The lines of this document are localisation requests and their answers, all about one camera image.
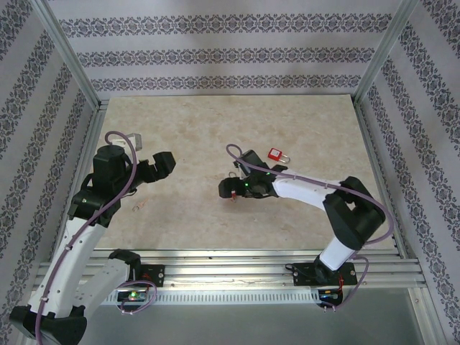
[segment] metal corner post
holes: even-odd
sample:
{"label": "metal corner post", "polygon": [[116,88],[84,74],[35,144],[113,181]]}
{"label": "metal corner post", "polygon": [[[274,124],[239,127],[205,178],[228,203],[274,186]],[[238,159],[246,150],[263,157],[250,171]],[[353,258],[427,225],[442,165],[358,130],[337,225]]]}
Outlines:
{"label": "metal corner post", "polygon": [[404,26],[417,3],[418,0],[401,1],[387,31],[382,38],[382,41],[379,43],[379,46],[377,47],[377,50],[372,57],[369,66],[364,72],[364,75],[362,76],[361,81],[359,82],[359,85],[353,94],[353,102],[355,106],[358,106],[366,96],[367,91],[370,89],[372,82],[377,76],[383,63],[387,59],[388,54],[390,54],[393,45],[395,45],[397,38],[404,29]]}
{"label": "metal corner post", "polygon": [[95,109],[101,101],[47,0],[30,0],[30,3],[37,12],[52,41],[55,43],[57,51],[61,54],[73,77],[77,80],[82,92],[91,103],[93,109]]}

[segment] patterned wallpaper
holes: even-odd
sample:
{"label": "patterned wallpaper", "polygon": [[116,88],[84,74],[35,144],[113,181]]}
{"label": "patterned wallpaper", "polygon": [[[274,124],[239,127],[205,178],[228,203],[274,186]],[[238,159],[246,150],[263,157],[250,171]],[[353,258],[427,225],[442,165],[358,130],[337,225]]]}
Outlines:
{"label": "patterned wallpaper", "polygon": [[27,0],[0,0],[0,344],[63,217],[92,109]]}
{"label": "patterned wallpaper", "polygon": [[460,11],[422,1],[362,104],[406,246],[460,344]]}
{"label": "patterned wallpaper", "polygon": [[400,0],[230,2],[50,6],[99,97],[108,99],[352,93]]}

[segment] beige marble table surface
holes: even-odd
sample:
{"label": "beige marble table surface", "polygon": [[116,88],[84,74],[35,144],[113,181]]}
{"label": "beige marble table surface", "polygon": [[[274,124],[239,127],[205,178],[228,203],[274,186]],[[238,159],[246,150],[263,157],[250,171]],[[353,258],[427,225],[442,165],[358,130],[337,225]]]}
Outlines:
{"label": "beige marble table surface", "polygon": [[[108,130],[140,133],[140,159],[172,151],[177,165],[168,178],[123,199],[100,248],[324,248],[333,232],[326,213],[313,206],[281,198],[219,198],[219,182],[236,171],[228,143],[255,150],[269,166],[277,164],[266,158],[276,147],[298,173],[329,180],[353,175],[378,197],[349,96],[112,98],[99,146]],[[378,234],[386,230],[384,224]],[[392,248],[392,240],[373,248]]]}

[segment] padlock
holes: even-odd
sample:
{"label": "padlock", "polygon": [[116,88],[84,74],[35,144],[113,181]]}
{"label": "padlock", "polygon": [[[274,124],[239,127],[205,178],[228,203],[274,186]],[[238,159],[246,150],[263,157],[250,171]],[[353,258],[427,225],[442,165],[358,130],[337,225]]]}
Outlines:
{"label": "padlock", "polygon": [[288,164],[290,162],[290,158],[286,155],[284,155],[280,150],[272,148],[268,152],[268,157],[271,160],[276,160],[277,162],[285,163]]}

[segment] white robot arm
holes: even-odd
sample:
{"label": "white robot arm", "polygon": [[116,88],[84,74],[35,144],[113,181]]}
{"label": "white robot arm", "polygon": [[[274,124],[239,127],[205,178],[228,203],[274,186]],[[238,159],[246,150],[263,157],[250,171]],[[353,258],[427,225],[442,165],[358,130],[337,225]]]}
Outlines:
{"label": "white robot arm", "polygon": [[[246,164],[262,168],[264,171],[256,170]],[[335,236],[314,262],[314,274],[312,274],[314,282],[327,285],[331,281],[329,278],[333,277],[345,261],[364,246],[385,221],[384,211],[369,202],[369,199],[370,201],[373,199],[357,178],[348,177],[343,181],[314,179],[323,182],[322,187],[306,182],[305,180],[313,179],[299,175],[285,166],[276,165],[269,169],[253,150],[241,154],[234,165],[241,170],[242,178],[222,180],[219,184],[219,195],[222,198],[230,198],[232,195],[256,199],[291,198],[318,207],[327,213]],[[343,190],[328,188],[328,185],[340,185],[366,196],[368,200]]]}
{"label": "white robot arm", "polygon": [[[140,184],[161,180],[173,171],[175,160],[171,152],[160,152],[153,158],[155,164],[149,165],[144,160],[134,171],[123,147],[106,145],[98,150],[93,159],[93,173],[73,196],[63,240],[42,284],[27,305],[14,307],[9,316],[24,335],[37,339],[35,329],[40,326],[43,344],[76,345],[85,333],[88,319],[113,290],[147,275],[151,265],[143,265],[138,254],[117,249],[103,268],[79,285],[91,253],[121,207],[117,196],[125,190],[126,194],[135,193]],[[82,232],[84,224],[93,217],[96,217],[94,222]]]}

